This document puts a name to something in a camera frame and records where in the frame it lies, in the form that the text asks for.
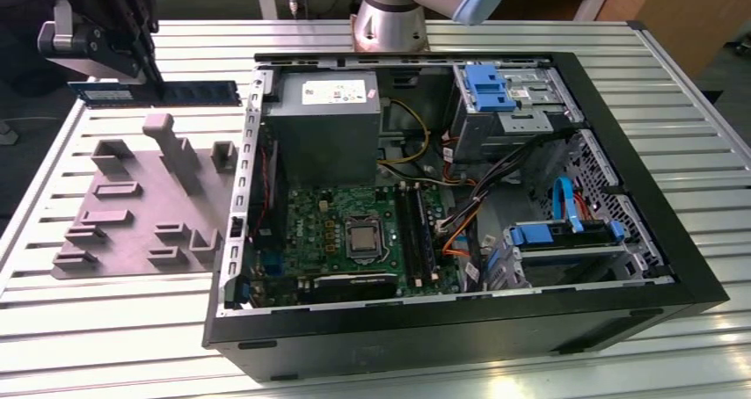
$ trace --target ram slot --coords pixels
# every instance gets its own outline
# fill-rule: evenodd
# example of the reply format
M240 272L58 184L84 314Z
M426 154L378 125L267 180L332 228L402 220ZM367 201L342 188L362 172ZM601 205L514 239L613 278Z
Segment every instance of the ram slot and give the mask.
M416 231L418 251L419 251L419 270L423 283L438 280L435 269L435 252L433 251L433 236L430 234L430 224L427 220L427 209L422 199L422 190L418 185L408 192L411 204L412 228Z
M412 220L408 213L408 192L406 190L407 187L403 186L394 190L394 207L396 211L396 222L399 223L400 256L408 285L422 286L416 232L412 228Z

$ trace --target blue latch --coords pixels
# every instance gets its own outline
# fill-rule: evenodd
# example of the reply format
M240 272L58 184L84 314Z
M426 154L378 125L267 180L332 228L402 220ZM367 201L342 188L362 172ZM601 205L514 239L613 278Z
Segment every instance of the blue latch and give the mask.
M543 223L534 223L529 225L519 225L510 229L511 242L514 245L525 243L550 243L553 241L553 234L547 225Z
M519 228L511 228L509 233L510 233L510 236L511 236L511 243L514 245L521 245L522 243L525 243L525 234L522 234Z
M573 233L584 231L584 226L578 221L578 211L573 204L573 183L567 177L558 177L553 183L553 219L563 218L563 210L561 209L561 194L562 205L565 207L565 218L572 224Z
M622 225L618 221L610 221L610 231L616 241L625 239L625 230L622 230Z
M478 112L511 112L515 102L505 92L505 78L498 75L493 65L465 66L466 88L474 96Z
M523 225L518 227L525 234L526 243L550 243L553 241L553 234L547 225L539 223L534 225Z

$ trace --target power supply label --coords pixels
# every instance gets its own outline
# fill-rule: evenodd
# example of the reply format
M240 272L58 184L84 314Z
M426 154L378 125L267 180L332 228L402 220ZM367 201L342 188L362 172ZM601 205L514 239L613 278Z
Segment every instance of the power supply label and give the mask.
M364 103L364 80L306 81L303 83L303 105Z

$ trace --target aluminum table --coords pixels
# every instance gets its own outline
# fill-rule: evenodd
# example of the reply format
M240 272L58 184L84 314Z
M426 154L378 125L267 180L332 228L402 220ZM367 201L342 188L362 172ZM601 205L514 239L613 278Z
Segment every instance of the aluminum table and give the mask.
M346 51L348 23L163 22L165 79L233 79L256 52ZM60 281L53 255L102 138L155 149L144 110L73 107L0 241L0 395L34 397L747 397L751 153L648 32L622 23L429 23L434 51L570 51L725 286L731 301L598 353L259 385L200 347L209 274ZM239 140L243 108L171 110L196 149Z

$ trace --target green circuit board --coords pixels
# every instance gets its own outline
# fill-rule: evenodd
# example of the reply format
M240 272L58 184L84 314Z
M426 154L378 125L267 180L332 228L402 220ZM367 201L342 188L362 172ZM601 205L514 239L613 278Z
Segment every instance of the green circuit board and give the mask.
M275 306L294 305L294 277L342 272L384 272L399 277L398 296L450 294L457 291L457 269L438 268L438 280L422 287L407 282L395 212L395 190L386 187L298 189L288 195L287 238L282 255L283 277L267 284ZM441 219L439 191L435 186L422 190L429 221ZM366 265L347 258L344 220L350 216L378 216L383 255Z

